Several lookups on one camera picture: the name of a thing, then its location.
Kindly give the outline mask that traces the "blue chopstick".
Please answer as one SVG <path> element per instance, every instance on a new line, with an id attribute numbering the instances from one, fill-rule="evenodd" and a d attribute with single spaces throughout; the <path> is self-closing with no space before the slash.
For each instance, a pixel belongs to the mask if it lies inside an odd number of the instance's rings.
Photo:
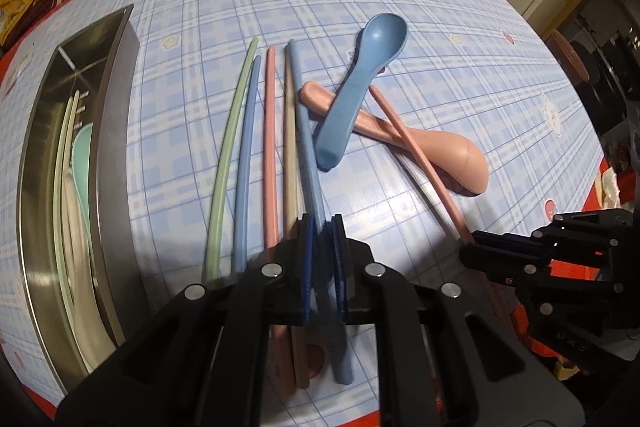
<path id="1" fill-rule="evenodd" d="M 308 108 L 302 101 L 303 75 L 299 60 L 299 42 L 286 46 L 294 86 L 299 167 L 306 213 L 310 219 L 310 251 L 304 257 L 303 309 L 305 321 L 319 327 L 333 372 L 334 381 L 350 385 L 354 381 L 348 340 L 336 303 L 334 250 L 331 225 L 321 191 Z"/>
<path id="2" fill-rule="evenodd" d="M 238 177 L 236 178 L 234 202 L 234 230 L 232 249 L 232 273 L 241 273 L 247 264 L 248 190 L 250 189 L 250 156 L 252 156 L 253 128 L 258 79 L 262 58 L 256 55 L 250 69 L 243 115 Z"/>

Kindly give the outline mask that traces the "beige spoon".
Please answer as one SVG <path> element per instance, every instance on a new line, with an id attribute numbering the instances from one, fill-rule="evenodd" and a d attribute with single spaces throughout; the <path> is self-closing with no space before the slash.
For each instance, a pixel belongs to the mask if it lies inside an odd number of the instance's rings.
<path id="1" fill-rule="evenodd" d="M 74 333 L 88 371 L 92 372 L 112 352 L 112 344 L 104 331 L 94 297 L 85 228 L 73 182 L 66 180 L 65 188 L 73 251 Z"/>

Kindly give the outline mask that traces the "beige chopstick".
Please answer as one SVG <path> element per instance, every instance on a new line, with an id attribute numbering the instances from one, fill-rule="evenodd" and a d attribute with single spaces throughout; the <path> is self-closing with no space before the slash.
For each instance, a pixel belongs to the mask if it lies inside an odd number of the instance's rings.
<path id="1" fill-rule="evenodd" d="M 70 243 L 70 226 L 66 212 L 65 175 L 70 169 L 70 150 L 72 149 L 79 91 L 68 99 L 58 136 L 58 148 L 53 175 L 53 240 L 55 264 L 58 269 L 63 305 L 68 311 L 73 306 L 73 251 Z"/>

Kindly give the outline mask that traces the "teal green spoon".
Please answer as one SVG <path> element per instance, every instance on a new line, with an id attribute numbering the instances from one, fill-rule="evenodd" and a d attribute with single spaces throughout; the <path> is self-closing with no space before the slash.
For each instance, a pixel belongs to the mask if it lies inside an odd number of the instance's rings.
<path id="1" fill-rule="evenodd" d="M 91 153 L 92 124 L 85 124 L 73 141 L 70 167 L 84 224 L 89 253 L 92 253 L 91 227 L 89 218 L 89 169 Z"/>

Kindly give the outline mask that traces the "pink chopstick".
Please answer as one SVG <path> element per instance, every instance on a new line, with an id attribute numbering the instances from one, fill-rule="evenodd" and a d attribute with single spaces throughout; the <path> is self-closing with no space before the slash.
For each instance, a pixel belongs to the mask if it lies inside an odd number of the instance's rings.
<path id="1" fill-rule="evenodd" d="M 431 161 L 427 159 L 427 157 L 423 153 L 423 150 L 420 149 L 419 144 L 416 143 L 416 140 L 413 139 L 413 137 L 410 135 L 408 129 L 402 123 L 400 117 L 393 110 L 393 107 L 390 105 L 390 103 L 386 101 L 386 98 L 384 98 L 381 91 L 378 90 L 378 88 L 370 87 L 369 92 L 371 93 L 372 98 L 375 99 L 375 102 L 378 103 L 378 106 L 380 106 L 380 109 L 382 109 L 387 119 L 396 129 L 402 141 L 404 141 L 404 143 L 409 147 L 409 150 L 412 153 L 414 159 L 418 162 L 418 165 L 425 172 L 427 179 L 430 180 L 432 187 L 434 187 L 436 194 L 442 201 L 442 205 L 444 205 L 448 216 L 454 224 L 454 227 L 458 231 L 460 237 L 462 238 L 463 243 L 465 243 L 465 245 L 473 244 L 474 239 L 468 225 L 466 224 L 463 213 L 459 210 L 457 205 L 452 200 L 448 190 L 442 183 L 442 179 L 439 178 L 439 175 L 436 173 L 435 168 L 431 164 Z M 492 307 L 497 313 L 499 319 L 503 321 L 503 323 L 506 324 L 509 329 L 513 329 L 513 324 L 509 317 L 509 313 L 508 311 L 506 311 L 506 305 L 504 304 L 497 289 L 495 288 L 495 285 L 488 281 L 486 275 L 482 275 L 480 278 L 482 279 L 486 291 L 488 291 Z"/>
<path id="2" fill-rule="evenodd" d="M 276 176 L 276 48 L 270 46 L 266 54 L 264 93 L 264 146 L 262 147 L 262 191 L 264 192 L 264 230 L 268 260 L 274 259 L 274 248 L 279 240 L 278 199 Z M 289 398 L 296 389 L 293 355 L 288 328 L 272 325 L 270 336 L 270 378 L 278 394 Z"/>

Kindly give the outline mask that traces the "light green chopstick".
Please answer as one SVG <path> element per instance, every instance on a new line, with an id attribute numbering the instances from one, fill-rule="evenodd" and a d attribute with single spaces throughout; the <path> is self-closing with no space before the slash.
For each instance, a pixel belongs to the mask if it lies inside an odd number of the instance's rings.
<path id="1" fill-rule="evenodd" d="M 242 101 L 248 86 L 248 80 L 250 80 L 250 70 L 252 69 L 257 46 L 258 38 L 254 37 L 250 40 L 250 45 L 245 54 L 238 84 L 236 85 L 232 98 L 226 127 L 224 128 L 224 136 L 222 137 L 221 151 L 214 180 L 212 203 L 210 204 L 209 211 L 207 242 L 202 272 L 203 283 L 209 283 L 219 277 L 222 225 L 224 224 L 224 201 L 226 200 L 232 148 L 236 130 L 238 130 Z"/>

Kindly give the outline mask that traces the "tan chopstick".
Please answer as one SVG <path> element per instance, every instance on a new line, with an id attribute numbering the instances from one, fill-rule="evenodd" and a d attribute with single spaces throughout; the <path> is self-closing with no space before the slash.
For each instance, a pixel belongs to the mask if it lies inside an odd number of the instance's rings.
<path id="1" fill-rule="evenodd" d="M 285 48 L 284 66 L 284 223 L 289 239 L 297 236 L 298 219 L 298 181 L 297 181 L 297 145 L 295 121 L 295 94 L 290 49 Z M 304 326 L 292 326 L 292 352 L 295 382 L 298 389 L 307 389 L 310 385 L 306 329 Z"/>

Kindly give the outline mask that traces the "pink spoon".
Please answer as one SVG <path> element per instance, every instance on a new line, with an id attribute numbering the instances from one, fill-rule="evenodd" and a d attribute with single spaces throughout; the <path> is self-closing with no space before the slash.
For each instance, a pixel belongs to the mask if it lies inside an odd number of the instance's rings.
<path id="1" fill-rule="evenodd" d="M 334 102 L 335 94 L 319 83 L 304 83 L 300 97 L 304 105 L 319 116 L 326 116 Z M 372 140 L 410 150 L 395 127 L 388 121 L 360 109 L 354 130 Z M 483 152 L 465 136 L 447 131 L 428 131 L 408 128 L 407 132 L 422 150 L 426 158 L 446 172 L 463 191 L 480 195 L 488 187 L 488 164 Z"/>

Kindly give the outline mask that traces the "stainless steel utensil tray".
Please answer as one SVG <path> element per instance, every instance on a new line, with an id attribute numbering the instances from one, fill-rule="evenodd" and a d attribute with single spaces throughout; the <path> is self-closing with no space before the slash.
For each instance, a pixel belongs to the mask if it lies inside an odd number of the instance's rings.
<path id="1" fill-rule="evenodd" d="M 53 50 L 27 126 L 17 236 L 30 313 L 71 391 L 149 321 L 127 192 L 139 39 L 123 8 Z"/>

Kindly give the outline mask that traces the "brown trash bin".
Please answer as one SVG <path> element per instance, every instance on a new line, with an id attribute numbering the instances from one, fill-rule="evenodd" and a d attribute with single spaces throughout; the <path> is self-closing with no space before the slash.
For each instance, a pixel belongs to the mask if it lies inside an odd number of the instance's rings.
<path id="1" fill-rule="evenodd" d="M 551 34 L 546 39 L 546 45 L 574 86 L 581 82 L 589 82 L 589 72 L 584 63 L 567 38 L 560 34 L 559 31 L 551 31 Z"/>

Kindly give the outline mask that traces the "blue plaid tablecloth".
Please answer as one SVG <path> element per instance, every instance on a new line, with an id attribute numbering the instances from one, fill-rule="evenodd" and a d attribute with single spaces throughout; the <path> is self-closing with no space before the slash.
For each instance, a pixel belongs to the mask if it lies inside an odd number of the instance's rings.
<path id="1" fill-rule="evenodd" d="M 360 29 L 395 13 L 408 40 L 376 87 L 408 126 L 465 135 L 485 153 L 486 193 L 459 200 L 472 228 L 527 234 L 587 202 L 599 139 L 562 68 L 506 0 L 68 0 L 12 51 L 1 104 L 1 347 L 20 381 L 51 403 L 63 388 L 32 325 L 16 234 L 23 142 L 58 45 L 126 5 L 140 43 L 129 214 L 153 308 L 201 277 L 224 126 L 251 42 L 295 41 L 304 79 L 333 88 Z"/>

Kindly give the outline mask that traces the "blue spoon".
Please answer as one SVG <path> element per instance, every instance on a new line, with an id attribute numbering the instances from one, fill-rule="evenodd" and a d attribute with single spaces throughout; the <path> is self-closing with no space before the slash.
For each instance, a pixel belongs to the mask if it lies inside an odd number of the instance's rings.
<path id="1" fill-rule="evenodd" d="M 398 57 L 407 38 L 406 21 L 393 13 L 375 15 L 360 30 L 352 66 L 314 141 L 314 155 L 321 171 L 332 170 L 342 160 L 371 82 Z"/>

